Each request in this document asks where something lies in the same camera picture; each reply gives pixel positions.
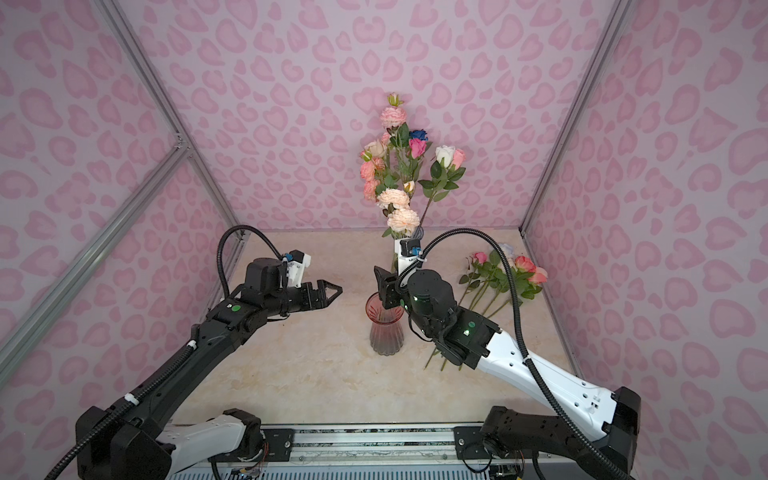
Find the peach carnation spray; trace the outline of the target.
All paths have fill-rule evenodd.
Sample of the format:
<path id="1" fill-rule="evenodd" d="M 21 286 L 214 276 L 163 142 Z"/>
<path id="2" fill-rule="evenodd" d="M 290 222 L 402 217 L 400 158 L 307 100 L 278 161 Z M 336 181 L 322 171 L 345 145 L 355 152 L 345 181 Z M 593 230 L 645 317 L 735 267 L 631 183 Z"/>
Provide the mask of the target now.
<path id="1" fill-rule="evenodd" d="M 384 237 L 393 240 L 389 268 L 375 267 L 377 290 L 385 308 L 401 304 L 397 291 L 405 279 L 402 272 L 414 265 L 421 253 L 424 232 L 418 213 L 410 205 L 410 197 L 404 190 L 386 189 L 376 198 L 377 205 L 387 219 Z"/>

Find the blue rose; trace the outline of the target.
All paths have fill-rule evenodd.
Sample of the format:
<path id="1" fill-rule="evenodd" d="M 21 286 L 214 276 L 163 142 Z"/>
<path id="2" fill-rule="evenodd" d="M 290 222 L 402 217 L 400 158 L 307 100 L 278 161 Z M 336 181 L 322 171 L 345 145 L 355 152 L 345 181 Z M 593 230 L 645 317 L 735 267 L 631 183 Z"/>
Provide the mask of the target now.
<path id="1" fill-rule="evenodd" d="M 419 129 L 419 130 L 412 130 L 409 132 L 409 138 L 410 139 L 416 139 L 423 142 L 428 141 L 428 134 L 425 130 Z"/>

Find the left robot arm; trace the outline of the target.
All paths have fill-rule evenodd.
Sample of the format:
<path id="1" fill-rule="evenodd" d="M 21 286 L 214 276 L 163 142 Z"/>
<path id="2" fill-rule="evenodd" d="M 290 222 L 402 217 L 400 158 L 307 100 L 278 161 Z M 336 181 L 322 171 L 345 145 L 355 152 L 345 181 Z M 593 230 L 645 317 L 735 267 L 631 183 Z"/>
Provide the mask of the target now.
<path id="1" fill-rule="evenodd" d="M 259 258 L 235 287 L 193 325 L 189 340 L 161 367 L 110 407 L 91 407 L 76 422 L 66 454 L 82 479 L 165 479 L 221 455 L 259 461 L 266 441 L 261 421 L 232 408 L 213 419 L 173 429 L 174 413 L 229 355 L 260 328 L 293 313 L 322 310 L 342 293 L 325 280 L 297 283 L 291 256 Z"/>

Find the pink rose spray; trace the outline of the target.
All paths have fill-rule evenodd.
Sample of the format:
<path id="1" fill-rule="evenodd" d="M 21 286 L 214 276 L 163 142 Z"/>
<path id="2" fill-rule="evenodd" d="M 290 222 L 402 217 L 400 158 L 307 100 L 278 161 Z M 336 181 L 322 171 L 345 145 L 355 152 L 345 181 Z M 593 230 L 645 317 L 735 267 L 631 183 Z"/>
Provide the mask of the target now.
<path id="1" fill-rule="evenodd" d="M 387 147 L 383 158 L 367 158 L 364 147 L 359 154 L 361 159 L 360 176 L 364 182 L 363 195 L 368 201 L 374 201 L 386 189 L 412 191 L 407 184 L 414 182 L 409 174 L 409 132 L 407 112 L 404 101 L 393 93 L 387 98 L 388 105 L 379 114 L 384 132 L 374 140 L 381 140 Z"/>

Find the left diagonal aluminium frame bar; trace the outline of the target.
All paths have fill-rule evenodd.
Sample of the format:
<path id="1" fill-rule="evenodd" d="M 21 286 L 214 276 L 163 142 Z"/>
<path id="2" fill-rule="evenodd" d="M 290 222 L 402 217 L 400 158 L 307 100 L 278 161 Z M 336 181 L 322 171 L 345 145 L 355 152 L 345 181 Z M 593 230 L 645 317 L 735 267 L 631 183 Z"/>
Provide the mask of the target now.
<path id="1" fill-rule="evenodd" d="M 136 220 L 187 159 L 188 144 L 179 142 L 151 171 L 92 240 L 78 253 L 63 274 L 25 313 L 1 346 L 1 384 L 6 385 L 26 357 L 37 347 L 82 290 L 106 257 L 116 248 Z"/>

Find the corner aluminium post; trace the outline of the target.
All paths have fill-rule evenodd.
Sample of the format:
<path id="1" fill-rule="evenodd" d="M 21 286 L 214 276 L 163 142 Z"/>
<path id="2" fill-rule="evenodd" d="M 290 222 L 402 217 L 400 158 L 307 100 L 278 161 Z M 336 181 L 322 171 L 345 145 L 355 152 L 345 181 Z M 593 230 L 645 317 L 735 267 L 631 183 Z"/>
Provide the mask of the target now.
<path id="1" fill-rule="evenodd" d="M 105 24 L 114 34 L 117 43 L 133 66 L 148 95 L 178 140 L 178 144 L 186 151 L 188 161 L 202 181 L 219 214 L 228 226 L 238 224 L 238 218 L 233 208 L 214 179 L 202 153 L 192 138 L 191 132 L 182 120 L 169 91 L 164 86 L 156 68 L 152 65 L 142 47 L 140 39 L 130 24 L 120 2 L 96 0 L 92 1 L 92 4 L 99 10 Z"/>
<path id="2" fill-rule="evenodd" d="M 554 179 L 557 168 L 565 155 L 573 135 L 576 133 L 579 122 L 587 109 L 601 75 L 609 63 L 611 55 L 617 48 L 627 24 L 634 15 L 636 5 L 637 1 L 631 0 L 614 1 L 612 4 L 610 14 L 598 37 L 595 50 L 577 84 L 574 97 L 570 101 L 558 135 L 544 164 L 542 175 L 534 189 L 531 203 L 523 217 L 519 228 L 523 239 L 533 230 L 533 223 L 544 202 L 544 196 Z"/>

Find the pile of pink flowers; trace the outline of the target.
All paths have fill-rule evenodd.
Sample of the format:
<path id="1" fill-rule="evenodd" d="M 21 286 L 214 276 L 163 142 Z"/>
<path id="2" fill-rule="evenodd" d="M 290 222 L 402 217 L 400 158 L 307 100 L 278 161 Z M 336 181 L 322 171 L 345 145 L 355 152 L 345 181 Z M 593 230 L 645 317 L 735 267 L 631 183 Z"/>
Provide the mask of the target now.
<path id="1" fill-rule="evenodd" d="M 520 305 L 532 301 L 542 292 L 548 273 L 539 268 L 526 255 L 516 255 L 512 245 L 502 243 L 500 249 L 507 259 Z M 501 256 L 494 249 L 477 251 L 467 258 L 466 271 L 459 278 L 463 287 L 458 304 L 486 318 L 493 318 L 512 304 L 511 282 L 502 265 Z"/>

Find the magenta rose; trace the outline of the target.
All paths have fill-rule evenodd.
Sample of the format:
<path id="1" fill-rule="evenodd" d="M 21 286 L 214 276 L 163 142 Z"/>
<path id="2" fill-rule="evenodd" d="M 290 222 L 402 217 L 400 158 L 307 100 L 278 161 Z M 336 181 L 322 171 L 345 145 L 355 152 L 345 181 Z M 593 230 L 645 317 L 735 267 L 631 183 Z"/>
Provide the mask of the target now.
<path id="1" fill-rule="evenodd" d="M 427 150 L 427 142 L 419 138 L 409 139 L 409 174 L 412 181 L 416 181 L 421 169 L 423 156 Z"/>

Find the right corner aluminium post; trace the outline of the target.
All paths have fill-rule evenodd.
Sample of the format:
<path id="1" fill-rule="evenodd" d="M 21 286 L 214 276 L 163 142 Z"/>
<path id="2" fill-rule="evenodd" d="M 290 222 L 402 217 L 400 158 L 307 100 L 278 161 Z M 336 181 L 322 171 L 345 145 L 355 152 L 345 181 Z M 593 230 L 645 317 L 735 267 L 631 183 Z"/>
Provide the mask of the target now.
<path id="1" fill-rule="evenodd" d="M 636 5 L 637 1 L 631 0 L 614 1 L 612 4 L 610 14 L 598 37 L 595 50 L 577 84 L 574 97 L 570 101 L 558 135 L 544 164 L 542 175 L 534 189 L 531 203 L 523 217 L 519 228 L 523 239 L 533 230 L 533 223 L 544 202 L 544 196 L 554 179 L 557 168 L 565 155 L 573 135 L 576 133 L 579 122 L 587 109 L 601 75 L 609 63 L 611 55 L 617 48 L 627 24 L 634 15 Z"/>

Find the left corner aluminium post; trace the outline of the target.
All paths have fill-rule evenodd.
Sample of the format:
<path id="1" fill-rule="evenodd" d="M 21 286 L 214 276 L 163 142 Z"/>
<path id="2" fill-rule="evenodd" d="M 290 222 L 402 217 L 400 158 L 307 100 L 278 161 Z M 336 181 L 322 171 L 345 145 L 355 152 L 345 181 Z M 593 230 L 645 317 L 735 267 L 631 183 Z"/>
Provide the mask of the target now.
<path id="1" fill-rule="evenodd" d="M 202 181 L 219 214 L 228 226 L 238 224 L 238 218 L 233 208 L 214 179 L 202 153 L 192 138 L 191 132 L 182 120 L 169 91 L 164 86 L 156 68 L 152 65 L 142 47 L 140 39 L 130 24 L 120 2 L 96 0 L 92 1 L 92 4 L 99 10 L 105 24 L 114 34 L 117 43 L 133 66 L 148 95 L 178 140 L 178 144 L 186 151 L 188 161 Z"/>

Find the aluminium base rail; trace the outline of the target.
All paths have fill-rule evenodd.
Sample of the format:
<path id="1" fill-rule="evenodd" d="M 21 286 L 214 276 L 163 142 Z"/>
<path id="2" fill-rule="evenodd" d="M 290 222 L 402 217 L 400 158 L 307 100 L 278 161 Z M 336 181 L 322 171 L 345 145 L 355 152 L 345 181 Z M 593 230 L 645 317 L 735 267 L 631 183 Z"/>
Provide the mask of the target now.
<path id="1" fill-rule="evenodd" d="M 130 430 L 94 461 L 98 479 L 167 479 L 198 463 L 427 463 L 495 460 L 537 464 L 552 454 L 587 477 L 611 479 L 565 423 L 553 416 L 493 412 L 484 424 L 298 425 L 263 428 L 256 419 L 220 415 L 202 424 L 171 426 L 155 439 Z"/>

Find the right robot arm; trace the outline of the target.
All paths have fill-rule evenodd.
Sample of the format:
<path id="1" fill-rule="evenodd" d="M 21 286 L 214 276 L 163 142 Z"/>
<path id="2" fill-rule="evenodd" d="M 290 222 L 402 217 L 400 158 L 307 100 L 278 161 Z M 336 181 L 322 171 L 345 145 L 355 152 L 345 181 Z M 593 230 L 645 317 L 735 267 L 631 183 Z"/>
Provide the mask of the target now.
<path id="1" fill-rule="evenodd" d="M 493 375 L 551 408 L 550 415 L 492 408 L 481 428 L 492 454 L 550 453 L 594 479 L 630 478 L 641 417 L 635 391 L 600 387 L 523 351 L 498 324 L 459 306 L 452 286 L 433 270 L 399 279 L 376 267 L 374 275 L 383 305 L 403 308 L 417 334 L 446 360 Z"/>

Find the red glass vase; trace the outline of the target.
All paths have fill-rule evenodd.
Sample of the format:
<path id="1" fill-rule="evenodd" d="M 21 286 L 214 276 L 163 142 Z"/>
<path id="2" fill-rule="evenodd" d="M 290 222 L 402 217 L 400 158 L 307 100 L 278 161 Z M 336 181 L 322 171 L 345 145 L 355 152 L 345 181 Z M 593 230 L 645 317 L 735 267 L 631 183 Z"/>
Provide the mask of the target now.
<path id="1" fill-rule="evenodd" d="M 374 352 L 381 356 L 398 353 L 404 344 L 400 320 L 405 310 L 400 306 L 385 308 L 379 295 L 374 293 L 366 302 L 365 312 L 371 321 L 369 343 Z"/>

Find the cream white rose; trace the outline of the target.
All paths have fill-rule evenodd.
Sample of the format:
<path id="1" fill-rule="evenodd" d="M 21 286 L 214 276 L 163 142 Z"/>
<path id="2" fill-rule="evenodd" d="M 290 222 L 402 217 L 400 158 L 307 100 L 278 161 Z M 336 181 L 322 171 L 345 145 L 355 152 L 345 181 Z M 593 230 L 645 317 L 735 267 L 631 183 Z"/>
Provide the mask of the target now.
<path id="1" fill-rule="evenodd" d="M 381 140 L 373 140 L 365 145 L 364 154 L 367 158 L 383 158 L 387 153 L 387 147 Z"/>

